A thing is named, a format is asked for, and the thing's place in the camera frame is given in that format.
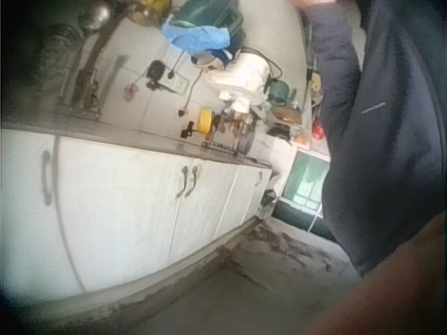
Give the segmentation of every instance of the electrical outlet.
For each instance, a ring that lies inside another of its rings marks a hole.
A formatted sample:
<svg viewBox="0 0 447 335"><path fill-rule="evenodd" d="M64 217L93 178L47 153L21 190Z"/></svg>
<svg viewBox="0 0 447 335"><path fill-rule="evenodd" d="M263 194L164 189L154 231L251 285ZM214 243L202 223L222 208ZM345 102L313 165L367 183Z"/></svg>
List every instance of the electrical outlet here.
<svg viewBox="0 0 447 335"><path fill-rule="evenodd" d="M174 76L170 79L170 72L171 69L167 67L163 77L159 80L159 84L184 96L189 86L189 80L179 75L177 72L174 72Z"/></svg>

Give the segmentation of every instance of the person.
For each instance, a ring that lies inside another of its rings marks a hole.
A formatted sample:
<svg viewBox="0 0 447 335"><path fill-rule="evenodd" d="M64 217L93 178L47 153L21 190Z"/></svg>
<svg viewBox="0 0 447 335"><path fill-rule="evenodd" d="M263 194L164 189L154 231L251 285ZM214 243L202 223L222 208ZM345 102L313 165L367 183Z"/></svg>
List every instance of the person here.
<svg viewBox="0 0 447 335"><path fill-rule="evenodd" d="M300 333L447 334L445 4L359 0L360 72L335 0L291 1L321 65L324 219L365 277Z"/></svg>
<svg viewBox="0 0 447 335"><path fill-rule="evenodd" d="M301 335L447 334L446 217L436 217Z"/></svg>
<svg viewBox="0 0 447 335"><path fill-rule="evenodd" d="M360 2L362 72L335 0L291 0L312 26L330 170L323 217L366 276L446 210L447 36L434 0Z"/></svg>

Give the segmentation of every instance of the blue cloth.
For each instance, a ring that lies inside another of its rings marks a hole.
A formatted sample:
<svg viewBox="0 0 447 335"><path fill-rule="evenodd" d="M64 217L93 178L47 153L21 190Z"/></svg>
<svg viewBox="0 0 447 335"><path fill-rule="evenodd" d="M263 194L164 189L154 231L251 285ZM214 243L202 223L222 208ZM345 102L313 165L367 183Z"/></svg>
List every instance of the blue cloth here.
<svg viewBox="0 0 447 335"><path fill-rule="evenodd" d="M166 22L161 33L169 43L186 52L202 52L205 50L222 50L230 45L228 28L203 26L194 28L176 27Z"/></svg>

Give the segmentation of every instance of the jacket sleeve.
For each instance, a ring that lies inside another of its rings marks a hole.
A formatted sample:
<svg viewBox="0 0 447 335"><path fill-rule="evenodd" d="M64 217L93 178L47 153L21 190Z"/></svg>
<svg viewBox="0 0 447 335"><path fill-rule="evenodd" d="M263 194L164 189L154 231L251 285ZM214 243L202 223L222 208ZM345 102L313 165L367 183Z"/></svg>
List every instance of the jacket sleeve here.
<svg viewBox="0 0 447 335"><path fill-rule="evenodd" d="M305 9L312 26L312 47L321 66L324 99L321 124L333 156L342 140L360 82L351 27L335 3Z"/></svg>

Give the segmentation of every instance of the dirty floor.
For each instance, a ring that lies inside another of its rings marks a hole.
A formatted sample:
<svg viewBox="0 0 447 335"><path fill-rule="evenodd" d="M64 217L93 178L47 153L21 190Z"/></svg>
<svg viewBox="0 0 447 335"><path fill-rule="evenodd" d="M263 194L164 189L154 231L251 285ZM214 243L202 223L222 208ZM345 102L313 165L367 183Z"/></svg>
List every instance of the dirty floor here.
<svg viewBox="0 0 447 335"><path fill-rule="evenodd" d="M179 299L119 333L299 334L359 281L340 247L272 218L244 234L222 258ZM114 333L112 323L95 334Z"/></svg>

